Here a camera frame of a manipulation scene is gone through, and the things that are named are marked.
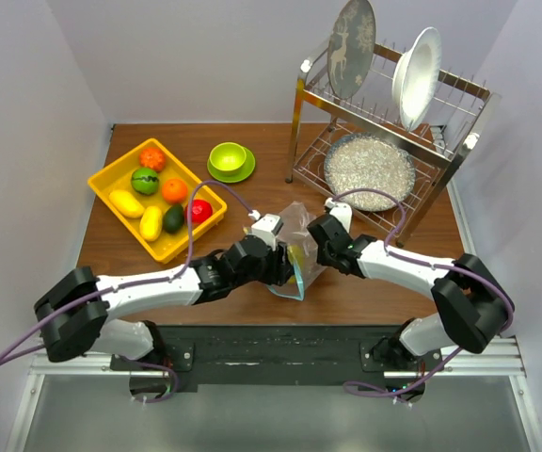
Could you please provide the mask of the clear zip top bag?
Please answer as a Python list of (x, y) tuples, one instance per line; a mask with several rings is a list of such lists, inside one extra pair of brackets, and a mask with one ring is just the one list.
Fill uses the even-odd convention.
[(293, 277), (284, 285), (268, 286), (268, 290), (281, 298), (302, 301), (306, 290), (325, 270), (323, 266), (316, 262), (317, 244), (307, 229), (315, 216), (307, 210), (302, 202), (292, 202), (279, 213), (279, 216), (283, 221), (283, 226), (278, 235), (279, 241), (288, 246), (291, 244), (302, 245), (307, 256), (303, 267), (290, 261), (294, 268)]

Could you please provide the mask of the red fake apple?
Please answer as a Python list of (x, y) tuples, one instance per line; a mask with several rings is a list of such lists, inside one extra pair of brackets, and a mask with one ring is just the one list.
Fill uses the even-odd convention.
[(201, 224), (210, 218), (214, 213), (212, 205), (206, 200), (195, 199), (191, 205), (184, 209), (185, 220), (190, 220), (193, 224)]

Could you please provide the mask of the dark green fake avocado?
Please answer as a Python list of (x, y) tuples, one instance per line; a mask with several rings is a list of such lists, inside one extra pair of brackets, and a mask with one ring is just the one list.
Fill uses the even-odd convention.
[(168, 234), (176, 234), (184, 225), (183, 206), (180, 203), (172, 204), (165, 212), (162, 228)]

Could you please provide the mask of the fake orange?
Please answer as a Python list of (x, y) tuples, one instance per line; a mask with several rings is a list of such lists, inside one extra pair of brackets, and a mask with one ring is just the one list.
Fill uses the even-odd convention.
[(164, 201), (170, 205), (183, 203), (187, 198), (189, 189), (184, 180), (170, 178), (161, 187), (161, 195)]
[(158, 148), (144, 148), (139, 154), (139, 163), (143, 168), (160, 173), (167, 163), (165, 154)]

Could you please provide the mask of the yellow fake mango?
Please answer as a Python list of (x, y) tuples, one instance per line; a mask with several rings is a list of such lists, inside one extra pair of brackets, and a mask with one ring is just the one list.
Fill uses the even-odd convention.
[(139, 224), (139, 233), (147, 242), (158, 239), (162, 232), (162, 210), (157, 206), (149, 206), (145, 209)]

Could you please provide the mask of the light green fake fruit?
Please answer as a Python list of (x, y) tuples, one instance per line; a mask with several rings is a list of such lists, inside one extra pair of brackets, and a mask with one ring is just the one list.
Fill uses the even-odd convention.
[(150, 168), (136, 169), (131, 175), (132, 189), (141, 195), (151, 196), (158, 191), (160, 184), (158, 173)]

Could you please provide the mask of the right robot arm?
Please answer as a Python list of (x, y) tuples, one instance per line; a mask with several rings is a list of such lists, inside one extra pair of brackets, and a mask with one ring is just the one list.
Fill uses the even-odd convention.
[(443, 347), (480, 354), (513, 323), (512, 301), (475, 255), (432, 258), (398, 250), (366, 234), (353, 238), (330, 214), (313, 220), (308, 232), (318, 246), (321, 266), (394, 283), (434, 301), (434, 315), (409, 320), (372, 348), (376, 360), (408, 370), (424, 354)]

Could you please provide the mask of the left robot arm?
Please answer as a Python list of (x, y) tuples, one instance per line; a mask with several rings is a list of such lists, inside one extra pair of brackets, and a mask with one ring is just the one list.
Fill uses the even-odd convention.
[(88, 266), (73, 269), (35, 304), (49, 360), (62, 363), (106, 339), (112, 353), (144, 369), (158, 367), (165, 347), (151, 326), (120, 318), (165, 306), (190, 306), (225, 298), (248, 283), (283, 285), (295, 273), (288, 246), (270, 247), (248, 234), (227, 250), (214, 250), (170, 270), (97, 277)]

